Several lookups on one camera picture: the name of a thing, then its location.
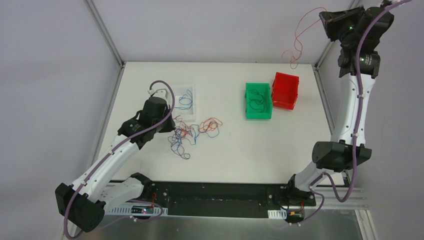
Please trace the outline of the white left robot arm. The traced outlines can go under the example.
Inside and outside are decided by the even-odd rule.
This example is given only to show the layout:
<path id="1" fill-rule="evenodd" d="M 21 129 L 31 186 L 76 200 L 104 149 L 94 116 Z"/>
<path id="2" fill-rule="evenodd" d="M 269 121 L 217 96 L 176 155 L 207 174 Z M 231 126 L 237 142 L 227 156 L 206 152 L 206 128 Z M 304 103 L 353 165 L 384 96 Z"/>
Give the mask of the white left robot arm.
<path id="1" fill-rule="evenodd" d="M 158 133 L 175 129 L 172 118 L 175 103 L 151 94 L 134 117 L 124 121 L 106 151 L 71 184 L 55 189 L 59 213 L 64 217 L 63 233 L 69 240 L 93 231 L 106 211 L 134 198 L 147 202 L 153 189 L 131 176 L 109 190 L 105 187 L 118 170 Z"/>

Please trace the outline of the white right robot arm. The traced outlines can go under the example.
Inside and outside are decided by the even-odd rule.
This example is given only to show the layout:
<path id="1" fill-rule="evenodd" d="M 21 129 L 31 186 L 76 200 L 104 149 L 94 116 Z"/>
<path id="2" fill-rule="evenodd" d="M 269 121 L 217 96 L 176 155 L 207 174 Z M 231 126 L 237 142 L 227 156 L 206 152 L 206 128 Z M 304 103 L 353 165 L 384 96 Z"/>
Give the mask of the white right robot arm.
<path id="1" fill-rule="evenodd" d="M 376 47 L 393 24 L 391 9 L 401 4 L 400 0 L 384 0 L 370 8 L 359 6 L 319 14 L 327 37 L 340 43 L 337 63 L 342 101 L 330 140 L 316 142 L 311 162 L 294 174 L 283 190 L 288 204 L 307 200 L 318 183 L 335 173 L 350 170 L 355 181 L 358 166 L 370 159 L 372 150 L 366 148 L 365 121 L 380 69 Z"/>

